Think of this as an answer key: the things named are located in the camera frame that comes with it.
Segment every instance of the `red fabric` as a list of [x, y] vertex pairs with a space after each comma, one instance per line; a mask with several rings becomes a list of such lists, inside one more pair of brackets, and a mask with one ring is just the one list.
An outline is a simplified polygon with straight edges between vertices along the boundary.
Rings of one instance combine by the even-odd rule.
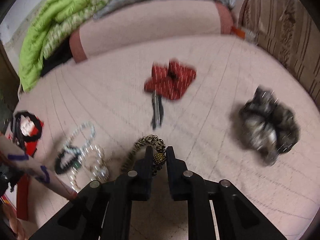
[[156, 91], [170, 100], [180, 99], [188, 86], [196, 78], [196, 70], [192, 66], [180, 63], [176, 59], [169, 61], [169, 67], [154, 63], [151, 78], [144, 84], [146, 92]]

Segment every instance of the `brown striped cushion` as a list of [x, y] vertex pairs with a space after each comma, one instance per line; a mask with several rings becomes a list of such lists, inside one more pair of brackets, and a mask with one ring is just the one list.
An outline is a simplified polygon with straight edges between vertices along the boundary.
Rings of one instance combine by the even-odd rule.
[[244, 26], [301, 83], [320, 108], [320, 32], [299, 0], [249, 0]]

